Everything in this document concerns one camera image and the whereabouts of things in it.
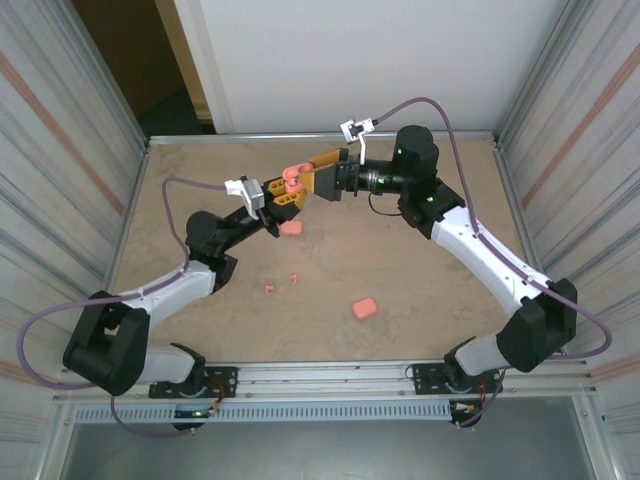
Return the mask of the aluminium frame bar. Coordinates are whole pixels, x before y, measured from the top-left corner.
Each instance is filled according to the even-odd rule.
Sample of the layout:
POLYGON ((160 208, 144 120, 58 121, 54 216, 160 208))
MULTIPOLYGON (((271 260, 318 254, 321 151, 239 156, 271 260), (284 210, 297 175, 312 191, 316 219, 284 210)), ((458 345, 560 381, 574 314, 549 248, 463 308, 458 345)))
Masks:
MULTIPOLYGON (((434 140, 450 140, 447 131, 432 131, 434 140)), ((395 140, 396 132, 375 131, 365 138, 367 142, 395 140)), ((481 130, 454 131, 456 141, 494 140, 494 134, 481 130)), ((329 133, 274 133, 274 134, 224 134, 224 135, 173 135, 151 136, 149 147, 158 145, 198 145, 198 144, 257 144, 293 142, 338 142, 346 144, 340 132, 329 133)))

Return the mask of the aluminium side rail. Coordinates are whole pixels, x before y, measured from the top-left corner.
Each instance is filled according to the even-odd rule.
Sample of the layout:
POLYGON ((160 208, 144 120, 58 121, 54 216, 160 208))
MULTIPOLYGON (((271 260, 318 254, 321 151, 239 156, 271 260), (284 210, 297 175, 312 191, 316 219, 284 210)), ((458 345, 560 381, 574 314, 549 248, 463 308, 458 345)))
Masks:
POLYGON ((140 158, 141 162, 137 170, 137 174, 132 187, 132 192, 129 198, 129 202, 122 216, 122 225, 121 225, 120 233, 118 236, 118 241, 116 243, 116 246, 113 252, 111 263, 109 264, 109 267, 106 272, 106 276, 102 283, 102 289, 108 292, 111 292, 116 284, 118 271, 121 265, 124 249, 126 246, 126 242, 128 239, 130 228, 131 228, 131 223, 135 213, 135 208, 138 202, 139 194, 142 188, 142 183, 144 181, 144 176, 148 166, 150 152, 151 152, 151 145, 147 144, 144 154, 140 158))
POLYGON ((515 269, 515 286, 522 287, 524 291, 516 294, 521 305, 498 333, 498 347, 509 360, 516 362, 517 368, 529 372, 544 359, 557 359, 559 356, 555 351, 573 337, 576 315, 561 303, 563 297, 559 292, 565 291, 571 299, 575 299, 577 294, 568 280, 553 282, 538 267, 526 231, 523 207, 516 197, 507 165, 498 150, 494 151, 494 156, 526 255, 524 259, 507 262, 509 268, 515 269))

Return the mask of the aluminium mounting rail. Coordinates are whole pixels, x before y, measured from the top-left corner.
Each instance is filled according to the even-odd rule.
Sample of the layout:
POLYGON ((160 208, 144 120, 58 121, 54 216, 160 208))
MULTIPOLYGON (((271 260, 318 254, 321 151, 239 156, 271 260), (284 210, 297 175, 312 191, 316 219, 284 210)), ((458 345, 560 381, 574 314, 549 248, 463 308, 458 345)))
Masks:
MULTIPOLYGON (((408 378, 413 363, 441 360, 387 360, 344 362, 208 363, 239 369, 236 399, 359 400, 396 396, 432 396, 439 399, 475 398, 473 395, 417 395, 408 378)), ((596 386, 583 361, 547 361, 530 373, 500 371, 498 385, 505 397, 593 396, 596 386)))

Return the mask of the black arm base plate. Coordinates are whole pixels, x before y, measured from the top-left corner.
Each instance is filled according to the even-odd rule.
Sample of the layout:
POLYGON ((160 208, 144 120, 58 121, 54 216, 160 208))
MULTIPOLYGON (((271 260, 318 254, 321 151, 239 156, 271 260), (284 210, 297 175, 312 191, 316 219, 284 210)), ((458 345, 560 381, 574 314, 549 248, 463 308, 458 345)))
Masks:
POLYGON ((413 382, 417 395, 473 395, 501 392, 498 370, 469 376, 461 369, 447 363, 413 363, 408 367, 408 378, 413 382))
POLYGON ((234 398, 238 384, 237 367, 204 366, 182 383, 157 382, 148 389, 151 399, 234 398))

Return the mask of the brown door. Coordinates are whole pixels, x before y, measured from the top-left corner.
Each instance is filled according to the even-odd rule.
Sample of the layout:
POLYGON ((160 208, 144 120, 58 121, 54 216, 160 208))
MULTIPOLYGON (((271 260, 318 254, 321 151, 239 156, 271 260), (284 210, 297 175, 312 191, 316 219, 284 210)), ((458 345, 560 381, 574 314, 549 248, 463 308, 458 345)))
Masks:
POLYGON ((71 0, 144 134, 215 132, 174 0, 71 0))

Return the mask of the aluminium frame post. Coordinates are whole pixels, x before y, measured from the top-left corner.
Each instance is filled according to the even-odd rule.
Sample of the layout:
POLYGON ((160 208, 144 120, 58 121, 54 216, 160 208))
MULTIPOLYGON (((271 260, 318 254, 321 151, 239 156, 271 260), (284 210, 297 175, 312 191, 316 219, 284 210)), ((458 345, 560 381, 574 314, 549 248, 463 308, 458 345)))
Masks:
POLYGON ((554 69, 556 61, 566 49, 566 44, 572 37, 584 13, 590 8, 591 3, 592 0, 565 1, 519 93, 512 102, 504 119, 494 130, 494 142, 498 147, 504 146, 508 141, 508 137, 523 122, 550 72, 554 69))
POLYGON ((71 0, 59 0, 60 9, 69 26, 65 28, 73 48, 80 57, 81 65, 87 70, 89 80, 97 89, 98 96, 105 103, 112 119, 116 122, 128 143, 137 151, 146 153, 148 138, 127 103, 116 79, 80 18, 71 0))

